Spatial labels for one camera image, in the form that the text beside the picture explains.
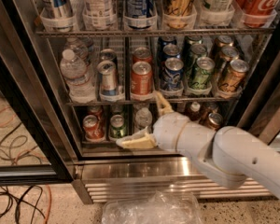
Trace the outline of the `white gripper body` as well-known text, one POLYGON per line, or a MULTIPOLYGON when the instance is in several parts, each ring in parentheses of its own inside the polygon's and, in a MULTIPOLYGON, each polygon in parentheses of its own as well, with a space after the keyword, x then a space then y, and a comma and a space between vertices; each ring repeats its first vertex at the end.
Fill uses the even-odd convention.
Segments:
POLYGON ((215 133, 177 112, 161 116, 153 126, 160 149, 180 153, 191 160, 211 145, 215 133))

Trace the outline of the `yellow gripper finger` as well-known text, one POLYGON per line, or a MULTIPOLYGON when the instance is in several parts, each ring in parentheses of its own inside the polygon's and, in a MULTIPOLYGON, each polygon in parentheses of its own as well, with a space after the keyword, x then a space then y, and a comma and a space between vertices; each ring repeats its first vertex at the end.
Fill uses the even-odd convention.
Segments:
POLYGON ((116 144, 125 149, 152 149, 157 146, 154 135, 147 128, 118 139, 116 144))
POLYGON ((154 91, 153 95, 158 108, 158 114, 160 116, 173 112, 170 103, 163 97, 163 95, 159 91, 154 91))

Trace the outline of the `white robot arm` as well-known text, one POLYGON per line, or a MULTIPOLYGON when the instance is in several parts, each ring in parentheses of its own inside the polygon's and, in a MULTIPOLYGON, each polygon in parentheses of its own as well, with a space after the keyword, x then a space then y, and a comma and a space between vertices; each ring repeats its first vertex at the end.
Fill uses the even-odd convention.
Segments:
POLYGON ((280 153, 240 128, 214 131, 193 122, 175 112, 160 92, 153 96, 159 114, 153 132, 143 129, 120 138, 119 147, 174 151, 222 187, 238 189, 251 177, 280 200, 280 153))

